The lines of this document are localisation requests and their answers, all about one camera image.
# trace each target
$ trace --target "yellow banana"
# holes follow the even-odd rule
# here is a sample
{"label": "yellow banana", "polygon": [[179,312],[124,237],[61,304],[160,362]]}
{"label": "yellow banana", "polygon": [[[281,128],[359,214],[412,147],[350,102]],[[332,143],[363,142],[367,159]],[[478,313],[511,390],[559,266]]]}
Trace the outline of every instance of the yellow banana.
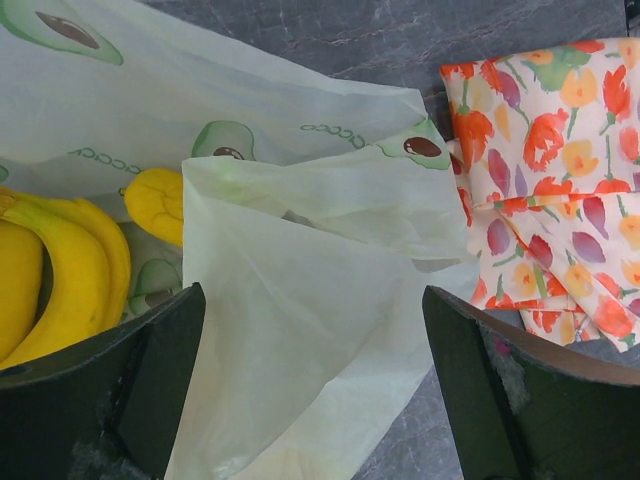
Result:
{"label": "yellow banana", "polygon": [[109,299],[109,262],[84,228],[0,189],[0,217],[28,228],[44,243],[53,288],[42,317],[0,369],[48,355],[101,330]]}
{"label": "yellow banana", "polygon": [[15,192],[15,195],[83,227],[100,242],[107,254],[110,273],[109,305],[102,321],[102,329],[115,327],[122,317],[131,282],[131,254],[120,227],[109,215],[84,198],[64,200],[21,192]]}
{"label": "yellow banana", "polygon": [[42,250],[42,241],[31,230],[0,220],[0,361],[35,323]]}
{"label": "yellow banana", "polygon": [[124,191],[131,219],[145,232],[182,246],[182,175],[166,168],[150,168],[138,175]]}

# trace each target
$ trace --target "avocado print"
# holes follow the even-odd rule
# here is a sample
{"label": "avocado print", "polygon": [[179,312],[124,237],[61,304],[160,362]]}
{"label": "avocado print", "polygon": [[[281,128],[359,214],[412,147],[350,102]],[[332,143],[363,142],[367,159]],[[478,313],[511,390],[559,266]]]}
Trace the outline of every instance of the avocado print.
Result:
{"label": "avocado print", "polygon": [[36,45],[122,65],[120,52],[63,0],[0,0],[0,23]]}
{"label": "avocado print", "polygon": [[174,288],[169,288],[167,290],[132,297],[129,299],[129,309],[136,316],[142,315],[152,308],[164,303],[166,300],[169,300],[174,295],[177,295],[180,291],[182,291],[182,287],[177,285]]}
{"label": "avocado print", "polygon": [[246,125],[229,120],[209,122],[191,150],[192,157],[231,155],[238,160],[254,160],[253,133]]}
{"label": "avocado print", "polygon": [[376,145],[387,157],[409,158],[425,168],[447,170],[451,165],[444,140],[429,118]]}
{"label": "avocado print", "polygon": [[146,262],[140,272],[129,298],[129,309],[135,315],[142,315],[155,305],[159,305],[166,298],[179,292],[182,279],[175,267],[161,258],[154,258]]}

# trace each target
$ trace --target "marble surface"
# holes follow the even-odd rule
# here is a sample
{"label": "marble surface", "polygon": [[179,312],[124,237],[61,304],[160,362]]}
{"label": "marble surface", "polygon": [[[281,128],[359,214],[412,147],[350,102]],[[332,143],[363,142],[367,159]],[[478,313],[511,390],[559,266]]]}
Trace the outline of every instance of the marble surface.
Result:
{"label": "marble surface", "polygon": [[640,15],[635,15],[629,20],[629,36],[640,37]]}
{"label": "marble surface", "polygon": [[439,66],[626,35],[624,0],[143,0],[326,75],[418,88],[451,138]]}
{"label": "marble surface", "polygon": [[[336,78],[418,88],[451,138],[441,64],[626,35],[623,0],[144,0]],[[517,323],[517,314],[507,321]],[[606,342],[575,347],[640,366]],[[461,477],[432,370],[354,480]]]}

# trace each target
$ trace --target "white bag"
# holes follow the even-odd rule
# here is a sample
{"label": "white bag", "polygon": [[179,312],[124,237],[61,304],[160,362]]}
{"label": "white bag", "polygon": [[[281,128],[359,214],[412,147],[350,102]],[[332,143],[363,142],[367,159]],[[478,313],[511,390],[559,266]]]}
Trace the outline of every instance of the white bag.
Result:
{"label": "white bag", "polygon": [[[126,222],[135,174],[193,157],[182,275],[208,303],[166,478],[350,479],[432,365],[425,286],[469,297],[476,279],[419,92],[130,0],[4,0],[0,60],[0,183]],[[124,230],[131,295],[179,288],[176,252]]]}

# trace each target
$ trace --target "fabric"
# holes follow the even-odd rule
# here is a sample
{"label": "fabric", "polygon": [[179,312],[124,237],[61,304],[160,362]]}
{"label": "fabric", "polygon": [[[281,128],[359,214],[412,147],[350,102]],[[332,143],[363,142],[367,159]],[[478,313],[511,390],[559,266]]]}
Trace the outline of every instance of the fabric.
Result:
{"label": "fabric", "polygon": [[640,334],[640,41],[442,68],[480,308],[562,345]]}

